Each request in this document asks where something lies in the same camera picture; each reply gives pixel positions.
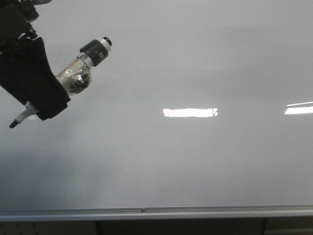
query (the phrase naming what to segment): aluminum ledge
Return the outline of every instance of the aluminum ledge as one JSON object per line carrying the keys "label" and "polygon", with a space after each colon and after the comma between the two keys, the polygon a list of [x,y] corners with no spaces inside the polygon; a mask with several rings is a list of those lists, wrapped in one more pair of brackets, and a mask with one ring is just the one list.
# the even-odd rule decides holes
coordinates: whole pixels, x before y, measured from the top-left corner
{"label": "aluminum ledge", "polygon": [[313,206],[2,211],[1,222],[313,216]]}

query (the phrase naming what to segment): metal frame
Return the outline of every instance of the metal frame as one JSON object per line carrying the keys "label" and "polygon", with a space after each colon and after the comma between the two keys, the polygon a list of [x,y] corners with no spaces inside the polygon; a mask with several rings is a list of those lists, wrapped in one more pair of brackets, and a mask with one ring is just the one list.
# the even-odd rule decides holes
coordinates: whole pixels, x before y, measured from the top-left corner
{"label": "metal frame", "polygon": [[312,206],[1,211],[1,222],[313,216]]}

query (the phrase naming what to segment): white surface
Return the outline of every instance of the white surface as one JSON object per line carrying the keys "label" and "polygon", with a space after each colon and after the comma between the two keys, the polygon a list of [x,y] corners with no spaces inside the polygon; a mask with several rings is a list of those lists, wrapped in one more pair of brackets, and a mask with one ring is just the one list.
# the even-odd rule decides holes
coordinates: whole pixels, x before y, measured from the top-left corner
{"label": "white surface", "polygon": [[[37,9],[55,74],[92,39],[113,46],[54,119],[10,130],[22,105],[0,92],[1,210],[313,204],[313,117],[284,114],[313,100],[313,1]],[[218,115],[163,113],[186,108]]]}

